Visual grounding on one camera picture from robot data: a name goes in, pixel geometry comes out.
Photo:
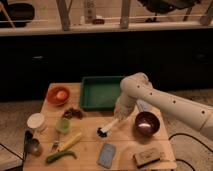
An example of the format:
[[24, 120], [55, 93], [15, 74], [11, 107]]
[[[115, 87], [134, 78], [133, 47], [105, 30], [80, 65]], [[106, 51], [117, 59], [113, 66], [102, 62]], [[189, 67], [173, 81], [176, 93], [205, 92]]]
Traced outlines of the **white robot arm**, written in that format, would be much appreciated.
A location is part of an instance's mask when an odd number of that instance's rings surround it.
[[203, 136], [213, 141], [213, 107], [154, 89], [142, 73], [126, 76], [120, 82], [114, 116], [119, 120], [128, 117], [138, 99], [171, 114]]

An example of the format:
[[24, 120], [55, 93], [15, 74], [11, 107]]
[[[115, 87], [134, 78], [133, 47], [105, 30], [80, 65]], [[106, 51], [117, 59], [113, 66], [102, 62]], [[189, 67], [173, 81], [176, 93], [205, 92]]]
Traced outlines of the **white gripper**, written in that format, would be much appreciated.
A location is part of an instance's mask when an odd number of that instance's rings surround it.
[[121, 94], [115, 104], [114, 117], [119, 121], [125, 120], [135, 108], [136, 100], [125, 94]]

